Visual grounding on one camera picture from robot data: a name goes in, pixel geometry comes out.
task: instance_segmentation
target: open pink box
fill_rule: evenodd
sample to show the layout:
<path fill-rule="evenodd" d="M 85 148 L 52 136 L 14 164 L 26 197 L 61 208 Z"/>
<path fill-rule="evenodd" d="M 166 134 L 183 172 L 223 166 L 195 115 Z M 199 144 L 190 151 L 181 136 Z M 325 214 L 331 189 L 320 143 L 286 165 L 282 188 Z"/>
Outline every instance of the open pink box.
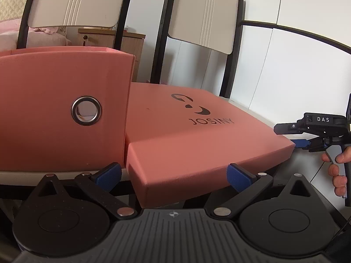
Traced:
<path fill-rule="evenodd" d="M 131 84 L 133 65 L 133 55 L 107 48 L 0 53 L 0 170 L 119 162 L 141 206 L 152 208 L 228 186 L 230 163 L 255 174 L 290 157 L 293 142 L 207 91 Z M 72 117 L 82 96 L 101 106 L 93 125 Z"/>

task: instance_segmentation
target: triangular cutout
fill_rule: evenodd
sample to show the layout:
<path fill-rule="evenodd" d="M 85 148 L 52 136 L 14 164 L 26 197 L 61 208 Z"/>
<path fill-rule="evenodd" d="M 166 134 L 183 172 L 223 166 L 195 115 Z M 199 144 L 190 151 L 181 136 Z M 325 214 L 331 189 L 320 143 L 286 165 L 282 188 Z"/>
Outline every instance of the triangular cutout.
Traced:
<path fill-rule="evenodd" d="M 310 193 L 306 189 L 305 185 L 301 180 L 297 180 L 290 191 L 291 195 L 310 197 Z"/>
<path fill-rule="evenodd" d="M 45 186 L 39 193 L 39 197 L 45 197 L 50 195 L 57 195 L 54 184 L 51 181 L 45 183 Z"/>

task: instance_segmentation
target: pink bedding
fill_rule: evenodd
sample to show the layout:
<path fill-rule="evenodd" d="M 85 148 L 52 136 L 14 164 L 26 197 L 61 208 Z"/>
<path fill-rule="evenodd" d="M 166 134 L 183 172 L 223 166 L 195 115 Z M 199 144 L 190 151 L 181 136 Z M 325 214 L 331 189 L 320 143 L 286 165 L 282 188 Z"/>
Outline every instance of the pink bedding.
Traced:
<path fill-rule="evenodd" d="M 0 52 L 16 49 L 21 19 L 0 22 Z M 41 46 L 67 46 L 71 42 L 57 33 L 58 27 L 29 28 L 27 48 Z"/>

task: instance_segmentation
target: bed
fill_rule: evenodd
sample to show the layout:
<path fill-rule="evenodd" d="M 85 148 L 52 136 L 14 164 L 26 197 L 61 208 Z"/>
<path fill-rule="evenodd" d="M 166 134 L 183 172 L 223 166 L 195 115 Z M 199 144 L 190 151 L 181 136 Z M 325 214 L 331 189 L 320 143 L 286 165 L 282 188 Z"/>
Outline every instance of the bed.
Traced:
<path fill-rule="evenodd" d="M 0 52 L 16 49 L 18 32 L 26 0 L 0 0 Z M 66 27 L 29 29 L 27 48 L 68 46 Z"/>

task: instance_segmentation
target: ridged gray surface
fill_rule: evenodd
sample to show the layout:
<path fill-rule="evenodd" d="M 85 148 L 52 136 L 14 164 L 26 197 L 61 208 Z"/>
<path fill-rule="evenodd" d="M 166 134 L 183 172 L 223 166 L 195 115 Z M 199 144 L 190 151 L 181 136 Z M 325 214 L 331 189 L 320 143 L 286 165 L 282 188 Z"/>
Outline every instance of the ridged gray surface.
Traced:
<path fill-rule="evenodd" d="M 14 263 L 330 263 L 323 255 L 278 259 L 244 242 L 234 226 L 203 209 L 144 210 L 119 221 L 95 248 L 67 258 L 43 258 L 25 251 Z"/>

